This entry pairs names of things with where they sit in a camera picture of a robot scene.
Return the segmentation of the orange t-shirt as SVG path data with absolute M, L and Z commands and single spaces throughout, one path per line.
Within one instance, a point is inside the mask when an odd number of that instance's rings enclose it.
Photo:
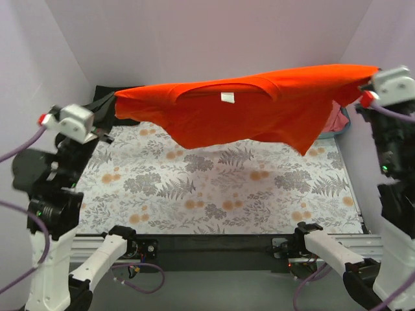
M 251 139 L 306 154 L 333 104 L 357 100 L 359 87 L 377 72 L 371 65 L 331 64 L 133 87 L 115 93 L 115 114 L 160 126 L 186 149 Z

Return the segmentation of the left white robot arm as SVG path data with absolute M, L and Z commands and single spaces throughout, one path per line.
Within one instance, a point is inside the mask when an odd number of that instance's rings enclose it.
M 70 252 L 77 233 L 84 195 L 76 186 L 100 142 L 112 143 L 115 96 L 91 104 L 55 106 L 39 119 L 41 130 L 56 132 L 55 152 L 25 143 L 13 152 L 13 187 L 29 197 L 27 229 L 34 266 L 25 310 L 87 310 L 93 291 L 119 259 L 138 251 L 135 231 L 117 225 L 76 270 Z

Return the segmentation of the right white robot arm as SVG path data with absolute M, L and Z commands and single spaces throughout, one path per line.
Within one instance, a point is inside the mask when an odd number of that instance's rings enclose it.
M 324 232 L 300 222 L 293 234 L 294 252 L 316 255 L 341 277 L 350 297 L 366 310 L 414 309 L 414 104 L 391 109 L 356 106 L 370 123 L 379 168 L 391 184 L 379 184 L 382 205 L 382 256 L 365 258 Z

